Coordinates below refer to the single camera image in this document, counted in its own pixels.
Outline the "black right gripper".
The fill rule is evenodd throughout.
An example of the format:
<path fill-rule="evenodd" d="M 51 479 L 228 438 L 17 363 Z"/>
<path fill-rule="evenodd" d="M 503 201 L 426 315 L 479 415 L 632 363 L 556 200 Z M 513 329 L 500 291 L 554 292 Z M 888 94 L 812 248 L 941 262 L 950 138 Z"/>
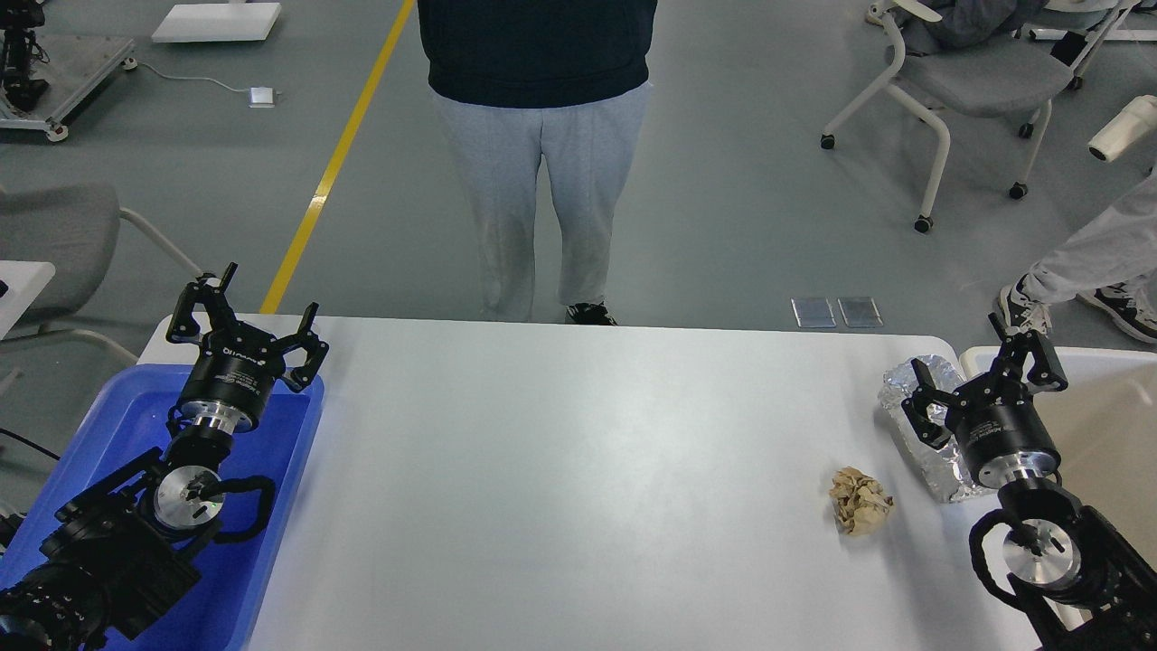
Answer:
<path fill-rule="evenodd" d="M 968 380 L 944 392 L 936 387 L 929 367 L 911 358 L 918 384 L 901 408 L 922 445 L 943 449 L 955 432 L 971 478 L 1000 489 L 1017 478 L 1045 478 L 1059 469 L 1061 454 L 1032 394 L 1063 392 L 1069 382 L 1057 350 L 1041 331 L 1008 331 L 997 313 L 989 313 L 989 321 L 1001 338 L 989 367 L 992 380 Z M 945 426 L 929 417 L 931 405 L 949 409 Z"/>

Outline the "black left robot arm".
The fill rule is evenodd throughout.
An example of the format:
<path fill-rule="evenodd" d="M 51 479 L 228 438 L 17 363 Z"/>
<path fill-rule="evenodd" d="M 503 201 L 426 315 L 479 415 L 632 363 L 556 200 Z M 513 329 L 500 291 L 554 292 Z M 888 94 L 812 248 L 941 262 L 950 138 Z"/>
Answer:
<path fill-rule="evenodd" d="M 170 441 L 79 491 L 56 512 L 45 560 L 3 589 L 5 650 L 100 650 L 106 632 L 137 638 L 200 580 L 211 543 L 246 543 L 268 528 L 277 481 L 223 478 L 237 432 L 252 431 L 282 380 L 314 383 L 329 345 L 315 334 L 317 302 L 277 336 L 236 317 L 226 297 L 236 264 L 185 286 L 165 330 L 199 354 L 165 416 Z"/>

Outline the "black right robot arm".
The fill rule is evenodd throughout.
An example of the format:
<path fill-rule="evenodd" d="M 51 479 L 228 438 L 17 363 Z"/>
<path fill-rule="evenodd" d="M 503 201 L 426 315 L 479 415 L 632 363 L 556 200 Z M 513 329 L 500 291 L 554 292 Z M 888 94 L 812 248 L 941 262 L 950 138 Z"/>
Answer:
<path fill-rule="evenodd" d="M 995 490 L 996 510 L 968 534 L 972 568 L 998 601 L 1029 617 L 1045 650 L 1152 650 L 1154 568 L 1095 506 L 1057 476 L 1057 453 L 1033 399 L 1068 387 L 1041 331 L 1010 334 L 992 367 L 957 389 L 937 389 L 913 358 L 915 389 L 901 407 L 933 449 L 955 442 L 968 478 Z"/>

